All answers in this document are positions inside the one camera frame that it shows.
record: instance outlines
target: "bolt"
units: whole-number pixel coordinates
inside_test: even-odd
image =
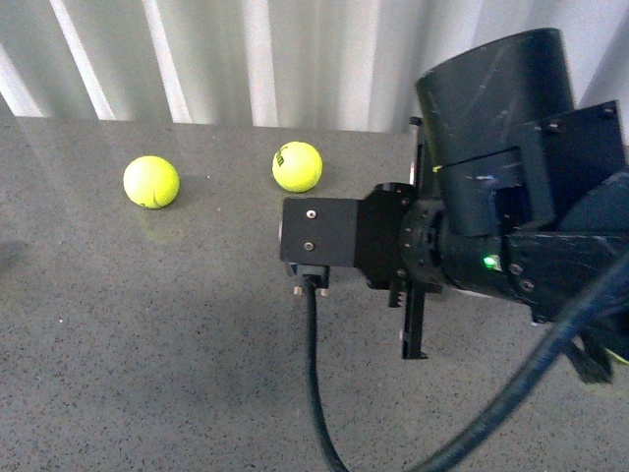
[[[520,286],[522,287],[522,290],[524,290],[525,292],[532,292],[533,289],[535,288],[535,285],[533,284],[531,280],[522,280],[520,282]]]
[[[514,274],[514,275],[520,275],[522,274],[522,272],[524,272],[524,269],[522,268],[521,265],[517,265],[517,264],[510,264],[509,265],[509,271]]]
[[[561,120],[554,120],[551,121],[547,128],[549,133],[553,133],[555,135],[560,135],[561,133],[563,133],[564,131],[566,131],[566,126],[565,123]]]
[[[616,109],[611,106],[606,106],[602,111],[602,116],[605,118],[612,118],[616,116]]]

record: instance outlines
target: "black cylinder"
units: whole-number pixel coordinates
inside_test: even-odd
[[[417,91],[429,152],[442,166],[503,151],[520,124],[574,107],[558,29],[465,52],[426,72]]]

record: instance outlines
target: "tennis ball logo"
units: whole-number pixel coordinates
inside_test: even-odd
[[[273,157],[273,177],[284,190],[306,192],[323,172],[323,160],[315,147],[293,142],[282,146]]]

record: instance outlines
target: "cable connector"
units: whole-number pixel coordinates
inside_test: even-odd
[[[314,287],[320,290],[321,296],[327,296],[330,279],[330,267],[327,265],[289,264],[289,268],[293,274],[299,277],[301,283],[303,283],[302,281],[305,277],[308,277],[314,284]],[[306,287],[303,285],[296,286],[294,290],[295,295],[302,295],[305,288]]]

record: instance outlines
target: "black cable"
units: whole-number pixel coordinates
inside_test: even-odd
[[[349,472],[341,461],[329,436],[316,375],[316,290],[315,278],[304,277],[308,298],[308,380],[311,413],[316,436],[330,472]],[[481,444],[522,403],[543,374],[564,352],[583,328],[598,318],[612,316],[629,309],[629,252],[601,277],[590,283],[576,298],[567,303],[557,321],[535,348],[527,361],[489,406],[456,438],[442,447],[426,462],[407,472],[446,471]]]

